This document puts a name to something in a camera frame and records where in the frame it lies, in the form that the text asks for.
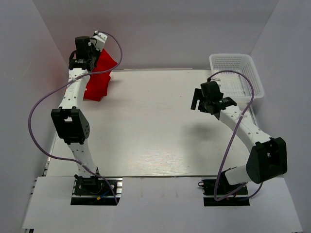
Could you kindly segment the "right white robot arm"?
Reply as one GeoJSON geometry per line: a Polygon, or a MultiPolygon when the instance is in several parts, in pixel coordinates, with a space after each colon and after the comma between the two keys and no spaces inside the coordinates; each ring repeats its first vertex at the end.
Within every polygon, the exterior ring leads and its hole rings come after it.
{"type": "Polygon", "coordinates": [[[238,137],[249,151],[245,165],[219,172],[216,179],[219,184],[260,184],[287,173],[287,145],[284,139],[271,137],[248,120],[232,98],[224,97],[215,81],[203,83],[195,89],[190,108],[215,116],[232,130],[232,136],[238,137]]]}

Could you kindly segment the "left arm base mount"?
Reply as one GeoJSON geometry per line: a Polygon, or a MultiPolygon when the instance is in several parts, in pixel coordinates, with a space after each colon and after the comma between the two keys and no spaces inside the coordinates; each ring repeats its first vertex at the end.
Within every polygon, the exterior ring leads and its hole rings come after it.
{"type": "Polygon", "coordinates": [[[71,206],[116,206],[120,201],[122,179],[106,182],[96,176],[74,177],[71,206]]]}

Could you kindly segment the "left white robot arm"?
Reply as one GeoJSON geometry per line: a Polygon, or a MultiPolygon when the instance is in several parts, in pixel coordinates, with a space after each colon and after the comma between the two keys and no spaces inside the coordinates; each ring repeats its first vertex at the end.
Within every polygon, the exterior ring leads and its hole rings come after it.
{"type": "Polygon", "coordinates": [[[90,80],[88,73],[96,67],[106,40],[107,35],[99,31],[95,31],[92,37],[75,38],[76,50],[69,58],[70,84],[66,87],[59,107],[51,112],[59,138],[64,140],[74,159],[79,162],[78,175],[86,178],[93,173],[99,174],[99,171],[88,146],[89,122],[82,113],[80,105],[90,80]]]}

